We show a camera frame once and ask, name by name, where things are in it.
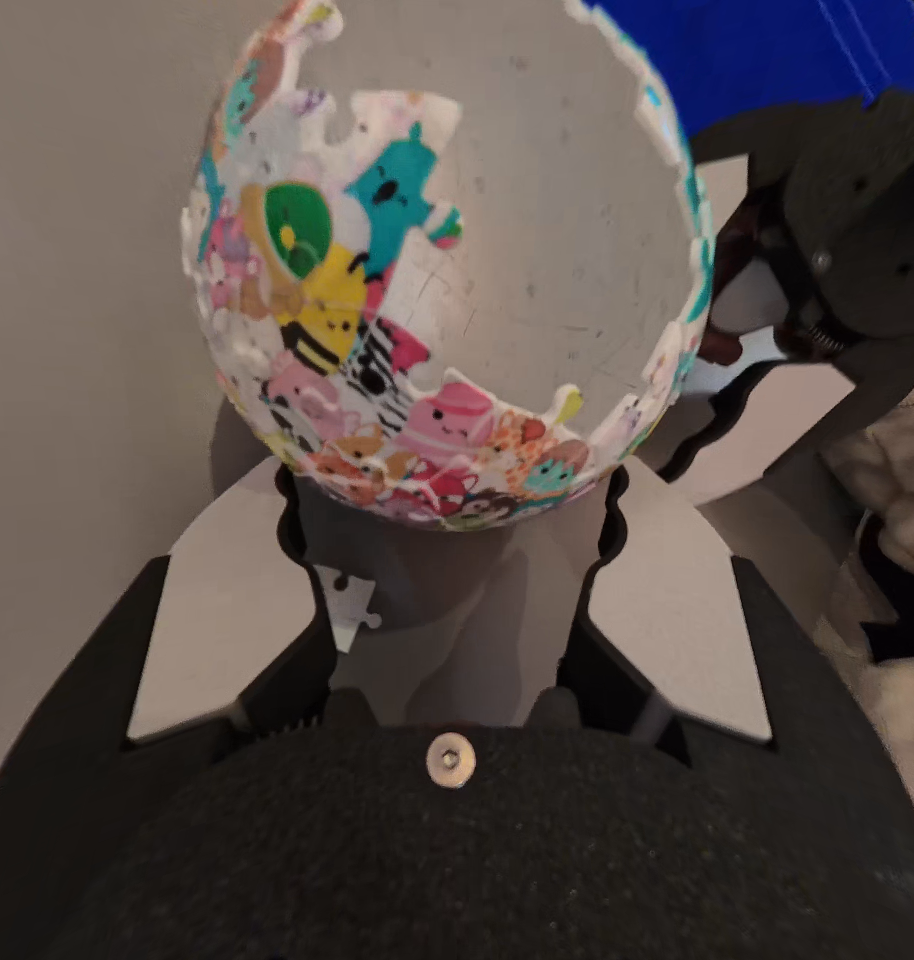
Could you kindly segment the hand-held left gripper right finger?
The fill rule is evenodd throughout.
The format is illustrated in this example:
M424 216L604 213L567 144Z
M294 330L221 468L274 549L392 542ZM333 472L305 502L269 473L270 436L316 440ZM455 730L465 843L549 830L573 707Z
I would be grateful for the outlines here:
M657 745L694 721L773 738L734 554L686 498L638 460L611 475L559 683L583 724Z

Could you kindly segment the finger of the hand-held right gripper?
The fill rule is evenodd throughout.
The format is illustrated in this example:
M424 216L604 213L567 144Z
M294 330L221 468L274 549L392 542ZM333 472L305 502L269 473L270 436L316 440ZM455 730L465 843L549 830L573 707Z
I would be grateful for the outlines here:
M656 474L667 484L754 484L853 392L826 364L754 364L707 398L686 400L706 414L686 426Z

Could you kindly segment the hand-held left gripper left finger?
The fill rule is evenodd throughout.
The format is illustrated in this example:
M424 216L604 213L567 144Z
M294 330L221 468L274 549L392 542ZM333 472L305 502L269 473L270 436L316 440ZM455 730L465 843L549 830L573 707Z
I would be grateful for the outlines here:
M208 722L264 736L298 724L328 691L336 647L318 576L278 537L289 506L280 469L260 462L168 554L130 741Z

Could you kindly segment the colourful puzzle ball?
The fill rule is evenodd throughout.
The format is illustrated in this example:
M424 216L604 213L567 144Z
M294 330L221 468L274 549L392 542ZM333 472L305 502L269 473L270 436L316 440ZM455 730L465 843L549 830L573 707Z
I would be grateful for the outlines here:
M421 530L588 494L696 359L715 233L601 2L289 2L181 216L229 402L290 474Z

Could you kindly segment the person's right forearm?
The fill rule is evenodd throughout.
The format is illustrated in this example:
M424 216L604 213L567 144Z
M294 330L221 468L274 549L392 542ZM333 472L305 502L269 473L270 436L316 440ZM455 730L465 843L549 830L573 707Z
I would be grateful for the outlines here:
M880 519L884 556L914 575L914 390L874 424L831 443L823 459Z

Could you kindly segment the grey-backed puzzle piece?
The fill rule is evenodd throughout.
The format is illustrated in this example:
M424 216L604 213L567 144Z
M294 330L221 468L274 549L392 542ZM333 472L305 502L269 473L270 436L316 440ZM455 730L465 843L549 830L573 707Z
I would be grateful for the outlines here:
M378 630L381 615L370 609L377 583L316 563L314 570L322 587L323 598L335 647L340 655L348 655L362 629Z

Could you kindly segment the stacked blue plastic bins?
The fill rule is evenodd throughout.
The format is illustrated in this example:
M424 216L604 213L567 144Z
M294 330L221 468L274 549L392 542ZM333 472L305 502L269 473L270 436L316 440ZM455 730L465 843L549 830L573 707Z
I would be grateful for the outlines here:
M914 93L914 2L604 1L691 137L768 107Z

